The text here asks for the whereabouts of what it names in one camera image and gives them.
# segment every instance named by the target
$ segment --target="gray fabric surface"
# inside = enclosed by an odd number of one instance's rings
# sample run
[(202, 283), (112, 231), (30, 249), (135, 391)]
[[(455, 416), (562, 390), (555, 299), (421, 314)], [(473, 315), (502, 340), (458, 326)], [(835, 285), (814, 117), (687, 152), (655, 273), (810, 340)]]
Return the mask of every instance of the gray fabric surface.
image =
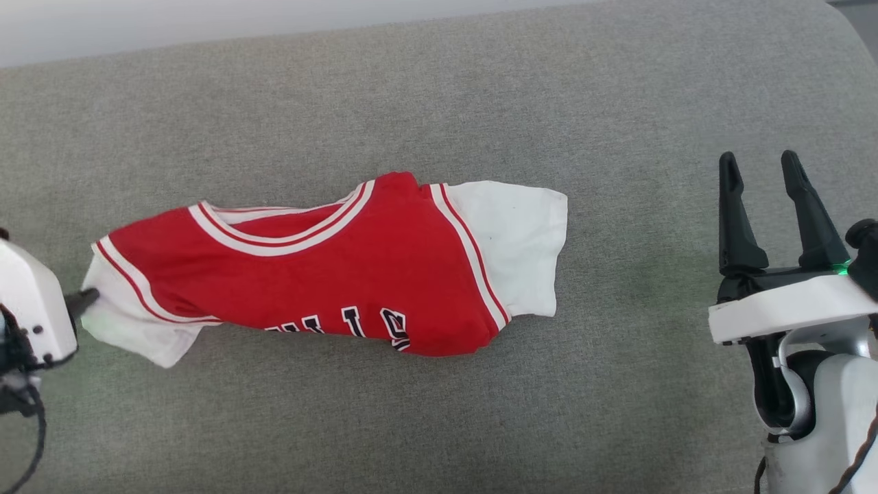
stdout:
[[(609, 2), (0, 71), (0, 225), (74, 289), (171, 207), (313, 206), (391, 170), (570, 197), (558, 316), (472, 356), (204, 331), (170, 370), (81, 335), (25, 492), (746, 492), (748, 360), (713, 345), (716, 160), (773, 263), (780, 155), (874, 215), (878, 69), (818, 0)], [(0, 478), (35, 424), (0, 418)]]

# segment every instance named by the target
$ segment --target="cable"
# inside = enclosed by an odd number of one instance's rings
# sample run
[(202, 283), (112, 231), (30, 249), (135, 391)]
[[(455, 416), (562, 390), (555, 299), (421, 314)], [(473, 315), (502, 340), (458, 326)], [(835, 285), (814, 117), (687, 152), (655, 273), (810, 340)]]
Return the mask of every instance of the cable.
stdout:
[(759, 494), (760, 487), (759, 481), (762, 480), (762, 474), (766, 473), (766, 457), (763, 456), (762, 460), (759, 461), (759, 466), (756, 468), (756, 482), (753, 483), (753, 494)]
[(37, 409), (37, 422), (39, 423), (39, 430), (37, 432), (37, 449), (33, 452), (31, 465), (27, 467), (25, 474), (22, 475), (21, 478), (18, 479), (18, 482), (14, 483), (12, 487), (4, 491), (3, 494), (13, 494), (14, 492), (18, 492), (22, 485), (25, 485), (27, 481), (31, 480), (33, 472), (37, 471), (37, 465), (40, 464), (40, 459), (43, 457), (43, 448), (46, 446), (46, 407), (43, 406), (43, 401), (40, 399), (40, 392), (37, 391), (32, 384), (27, 386), (27, 393), (31, 396), (33, 405)]
[(859, 470), (860, 467), (863, 466), (863, 462), (866, 461), (866, 455), (875, 443), (875, 436), (878, 436), (878, 406), (875, 406), (875, 418), (872, 419), (872, 424), (869, 426), (869, 432), (866, 434), (866, 442), (864, 442), (863, 445), (860, 446), (860, 449), (857, 450), (857, 455), (853, 457), (853, 464), (845, 470), (845, 473), (841, 474), (841, 479), (838, 481), (838, 485), (833, 487), (832, 490), (829, 491), (829, 494), (841, 494), (841, 491), (851, 483), (854, 474), (857, 473), (857, 470)]
[[(875, 406), (875, 418), (872, 419), (872, 424), (869, 426), (869, 430), (866, 433), (866, 440), (860, 445), (860, 449), (857, 450), (857, 454), (853, 457), (853, 463), (851, 466), (845, 469), (845, 472), (841, 474), (841, 478), (838, 480), (838, 484), (833, 487), (828, 494), (841, 494), (841, 492), (847, 488), (847, 485), (851, 483), (853, 476), (856, 475), (857, 471), (860, 470), (860, 467), (863, 466), (863, 463), (866, 462), (866, 456), (869, 454), (869, 450), (872, 449), (876, 438), (878, 438), (878, 405)], [(763, 456), (762, 460), (759, 462), (759, 466), (756, 468), (756, 480), (753, 483), (753, 494), (759, 494), (759, 481), (762, 479), (762, 475), (765, 474), (765, 472), (766, 457)]]

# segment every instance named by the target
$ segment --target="black lettering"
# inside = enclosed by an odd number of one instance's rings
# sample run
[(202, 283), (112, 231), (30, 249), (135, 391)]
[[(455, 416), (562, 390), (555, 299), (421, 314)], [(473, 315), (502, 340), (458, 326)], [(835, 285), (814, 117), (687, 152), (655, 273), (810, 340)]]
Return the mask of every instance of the black lettering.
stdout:
[(408, 338), (406, 333), (406, 315), (395, 310), (381, 309), (381, 317), (385, 321), (387, 332), (393, 339)]
[(363, 333), (363, 326), (360, 325), (360, 311), (356, 307), (342, 309), (342, 317), (345, 323), (348, 323), (350, 332), (354, 333), (354, 336), (366, 338), (366, 335)]
[(317, 316), (302, 317), (302, 324), (311, 332), (323, 334), (323, 329), (320, 327), (320, 319)]

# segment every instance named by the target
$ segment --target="basketball jersey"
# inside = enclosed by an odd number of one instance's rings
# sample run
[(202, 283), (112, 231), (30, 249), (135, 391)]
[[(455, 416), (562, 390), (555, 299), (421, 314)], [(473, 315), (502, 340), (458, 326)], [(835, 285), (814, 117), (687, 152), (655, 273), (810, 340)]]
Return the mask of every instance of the basketball jersey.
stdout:
[(512, 316), (555, 313), (566, 197), (390, 173), (322, 207), (200, 202), (92, 246), (82, 319), (95, 338), (171, 367), (205, 326), (381, 338), (475, 352)]

